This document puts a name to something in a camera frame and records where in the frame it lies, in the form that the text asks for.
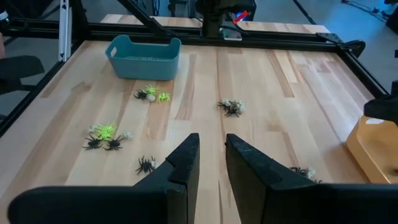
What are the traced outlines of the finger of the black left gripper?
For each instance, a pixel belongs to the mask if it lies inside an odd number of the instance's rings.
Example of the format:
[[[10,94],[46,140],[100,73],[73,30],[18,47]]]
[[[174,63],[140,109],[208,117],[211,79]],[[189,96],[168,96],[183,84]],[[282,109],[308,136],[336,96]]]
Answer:
[[[398,80],[392,82],[390,94],[370,100],[364,105],[364,115],[398,124]]]

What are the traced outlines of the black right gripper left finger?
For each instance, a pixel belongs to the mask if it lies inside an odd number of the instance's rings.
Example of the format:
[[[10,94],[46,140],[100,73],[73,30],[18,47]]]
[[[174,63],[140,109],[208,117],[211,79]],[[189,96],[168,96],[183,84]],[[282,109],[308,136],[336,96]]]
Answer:
[[[8,206],[10,224],[194,224],[200,137],[191,133],[133,186],[48,186]]]

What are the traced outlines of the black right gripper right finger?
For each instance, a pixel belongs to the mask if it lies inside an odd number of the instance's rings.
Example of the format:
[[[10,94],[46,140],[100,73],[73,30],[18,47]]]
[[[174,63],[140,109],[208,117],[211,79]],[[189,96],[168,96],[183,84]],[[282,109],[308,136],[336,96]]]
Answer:
[[[225,146],[242,224],[398,224],[398,184],[318,184],[235,134]]]

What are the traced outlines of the yellow plastic bin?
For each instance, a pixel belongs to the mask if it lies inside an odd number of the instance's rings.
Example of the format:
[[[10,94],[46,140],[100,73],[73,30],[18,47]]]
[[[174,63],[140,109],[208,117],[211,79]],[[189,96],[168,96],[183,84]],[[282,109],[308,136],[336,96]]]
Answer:
[[[346,145],[371,183],[398,184],[398,124],[363,115]]]

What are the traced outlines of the teal plastic bin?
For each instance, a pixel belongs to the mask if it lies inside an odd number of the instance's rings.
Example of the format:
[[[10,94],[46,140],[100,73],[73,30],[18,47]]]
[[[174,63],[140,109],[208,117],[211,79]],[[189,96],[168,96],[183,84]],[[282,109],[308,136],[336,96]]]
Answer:
[[[168,44],[142,44],[119,35],[104,53],[118,78],[169,81],[177,74],[181,46],[175,37]]]

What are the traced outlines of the black frame clamp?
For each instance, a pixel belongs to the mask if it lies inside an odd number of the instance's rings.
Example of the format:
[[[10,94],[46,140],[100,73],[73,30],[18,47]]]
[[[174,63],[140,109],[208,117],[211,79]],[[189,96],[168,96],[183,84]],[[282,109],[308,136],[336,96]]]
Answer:
[[[359,57],[366,48],[366,43],[363,40],[344,42],[337,34],[334,33],[317,32],[316,35],[327,42],[335,44],[341,50],[349,50],[355,57]]]

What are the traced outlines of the silver metal bracket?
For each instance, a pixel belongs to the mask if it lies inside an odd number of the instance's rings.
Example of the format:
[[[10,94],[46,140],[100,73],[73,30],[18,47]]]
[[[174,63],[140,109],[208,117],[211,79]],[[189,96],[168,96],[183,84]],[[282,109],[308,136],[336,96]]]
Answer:
[[[222,28],[221,31],[224,40],[242,41],[243,39],[241,33],[236,30]]]

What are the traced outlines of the silver aluminium post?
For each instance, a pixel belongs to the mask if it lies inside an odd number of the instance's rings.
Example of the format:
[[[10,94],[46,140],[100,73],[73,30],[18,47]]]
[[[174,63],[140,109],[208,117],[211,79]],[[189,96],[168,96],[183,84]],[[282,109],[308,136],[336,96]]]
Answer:
[[[58,60],[66,62],[72,49],[72,7],[70,0],[60,0]]]

